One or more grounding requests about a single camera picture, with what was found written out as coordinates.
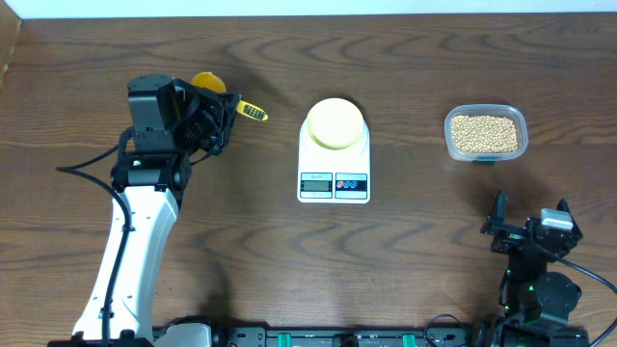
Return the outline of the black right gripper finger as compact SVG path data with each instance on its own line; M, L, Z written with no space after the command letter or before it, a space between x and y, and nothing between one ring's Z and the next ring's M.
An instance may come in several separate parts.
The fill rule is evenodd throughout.
M572 214L569 205L565 199L559 201L556 206L556 212L560 220L572 220Z
M496 193L493 207L482 225L480 232L483 234L494 235L499 231L505 220L505 206L507 198L502 190Z

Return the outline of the yellow measuring scoop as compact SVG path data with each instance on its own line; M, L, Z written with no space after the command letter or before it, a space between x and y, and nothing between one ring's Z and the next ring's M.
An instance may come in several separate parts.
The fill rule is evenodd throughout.
M225 82L211 71L196 74L191 79L191 84L196 87L209 89L216 93L225 93L227 91ZM252 120L267 121L269 118L268 114L263 109L244 100L240 100L237 103L235 111Z

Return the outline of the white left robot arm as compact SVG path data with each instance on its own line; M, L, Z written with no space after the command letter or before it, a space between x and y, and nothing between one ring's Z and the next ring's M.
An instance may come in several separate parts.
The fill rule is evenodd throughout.
M189 82L168 74L132 79L132 125L111 148L113 220L93 292L67 346L151 346L163 253L192 173L191 156L228 144L242 96L212 72Z

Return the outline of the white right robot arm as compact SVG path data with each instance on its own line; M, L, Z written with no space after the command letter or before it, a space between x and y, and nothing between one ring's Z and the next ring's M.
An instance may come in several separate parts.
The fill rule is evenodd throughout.
M528 218L522 227L506 223L506 202L505 193L498 191L480 229L493 237L491 251L508 257L497 297L504 314L476 327L469 342L473 346L586 346L588 332L569 325L582 291L566 275L548 270L582 239L567 202L542 209L539 217Z

